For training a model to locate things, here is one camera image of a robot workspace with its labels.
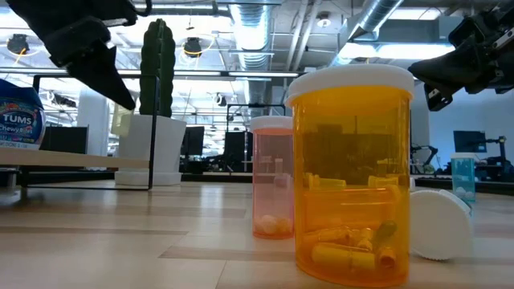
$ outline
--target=white planter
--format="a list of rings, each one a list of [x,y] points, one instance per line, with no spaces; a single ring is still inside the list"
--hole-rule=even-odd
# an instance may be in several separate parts
[[[119,157],[149,160],[152,116],[127,116],[130,129],[127,136],[120,136]],[[180,184],[178,172],[180,148],[186,122],[158,116],[155,136],[155,157],[153,162],[153,185]],[[147,185],[148,169],[120,168],[115,174],[117,185]]]

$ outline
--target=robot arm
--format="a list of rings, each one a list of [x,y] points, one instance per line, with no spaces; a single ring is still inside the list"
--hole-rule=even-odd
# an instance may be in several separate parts
[[[429,149],[430,150],[430,156],[426,159],[426,161],[423,163],[423,167],[429,165],[432,162],[432,159],[437,155],[439,152],[438,149],[434,148],[431,145],[421,145],[417,147],[413,147],[410,149],[412,153],[416,153],[417,151],[420,151],[422,149]]]
[[[409,67],[425,83],[428,108],[437,112],[462,88],[471,94],[514,88],[514,0],[499,9],[465,18],[448,39],[455,50]]]
[[[115,66],[116,47],[108,26],[131,26],[137,16],[150,13],[137,11],[130,0],[7,0],[10,8],[23,18],[43,41],[57,67],[119,105],[136,107]]]

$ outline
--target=pill bottle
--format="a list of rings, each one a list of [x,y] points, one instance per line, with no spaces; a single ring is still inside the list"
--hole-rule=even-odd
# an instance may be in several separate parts
[[[293,237],[292,118],[260,116],[251,120],[254,133],[253,235]]]
[[[296,264],[308,274],[355,287],[407,280],[413,91],[408,71],[374,64],[291,84]]]
[[[475,202],[474,153],[454,153],[451,156],[451,183],[453,193],[465,202]]]
[[[0,148],[39,149],[45,119],[34,88],[19,88],[0,79]]]

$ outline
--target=wooden floor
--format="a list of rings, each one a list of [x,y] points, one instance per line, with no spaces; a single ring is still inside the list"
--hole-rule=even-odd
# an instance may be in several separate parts
[[[249,184],[30,197],[0,193],[1,289],[342,288],[298,270],[292,239],[251,236]],[[404,288],[514,288],[514,197],[479,194],[474,223],[473,255],[413,256]]]

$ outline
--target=ductwork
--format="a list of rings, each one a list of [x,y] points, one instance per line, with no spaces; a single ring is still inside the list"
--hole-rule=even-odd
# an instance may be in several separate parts
[[[230,11],[226,6],[209,5],[154,5],[152,15],[189,15],[189,16],[213,16],[231,18]]]
[[[379,29],[402,2],[403,0],[366,0],[357,27],[349,39],[373,33]]]
[[[349,40],[371,34],[368,40],[377,40],[378,30],[391,14],[402,4],[403,0],[366,0],[362,12],[345,20],[340,31],[339,49]],[[336,55],[330,66],[346,64]]]
[[[271,8],[267,5],[230,5],[234,19],[234,37],[238,49],[261,51],[267,49],[270,34]],[[239,54],[239,63],[244,71],[267,71],[270,55]],[[245,93],[249,104],[270,104],[270,84],[266,81],[247,81]],[[251,112],[252,116],[260,112]]]
[[[300,32],[302,31],[302,27],[304,26],[304,18],[305,12],[307,11],[308,0],[302,0],[300,4],[300,9],[298,10],[298,19],[296,20],[295,32],[292,35],[291,46],[289,47],[288,59],[286,60],[286,66],[284,71],[289,71],[289,68],[292,63],[292,57],[295,54],[296,44],[298,43],[298,39],[300,38]]]
[[[300,42],[300,47],[298,48],[298,55],[296,55],[295,63],[292,66],[293,71],[297,71],[300,66],[300,61],[304,56],[305,47],[307,46],[308,38],[311,36],[311,29],[314,26],[314,22],[316,21],[318,10],[320,9],[322,0],[315,0],[314,4],[312,4],[311,15],[309,16],[307,26],[305,27],[304,35],[302,36],[302,40]]]

